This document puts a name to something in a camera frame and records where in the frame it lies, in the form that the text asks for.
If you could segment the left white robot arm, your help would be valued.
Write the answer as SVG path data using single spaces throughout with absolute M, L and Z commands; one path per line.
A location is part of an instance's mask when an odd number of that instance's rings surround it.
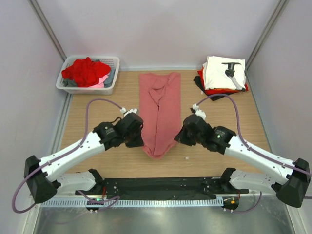
M 102 122 L 83 139 L 59 152 L 25 161 L 24 177 L 36 204 L 44 203 L 55 195 L 81 192 L 99 195 L 104 180 L 95 169 L 68 174 L 67 171 L 91 156 L 125 144 L 128 148 L 143 146 L 141 130 L 143 119 L 135 113 L 127 113 L 114 122 Z

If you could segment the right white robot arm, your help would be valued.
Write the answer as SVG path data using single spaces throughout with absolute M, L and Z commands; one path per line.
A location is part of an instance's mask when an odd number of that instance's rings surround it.
M 232 156 L 261 170 L 248 173 L 237 169 L 226 169 L 220 180 L 225 193 L 233 190 L 254 190 L 275 195 L 283 203 L 300 208 L 308 190 L 311 173 L 304 159 L 292 161 L 261 149 L 234 131 L 223 127 L 211 127 L 203 118 L 192 114 L 175 136 L 175 141 L 193 146 L 200 144 L 211 152 Z

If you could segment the pink t shirt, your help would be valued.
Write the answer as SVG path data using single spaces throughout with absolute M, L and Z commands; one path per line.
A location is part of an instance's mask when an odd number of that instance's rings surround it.
M 142 148 L 149 157 L 162 158 L 181 130 L 181 74 L 141 74 L 139 110 L 144 121 Z

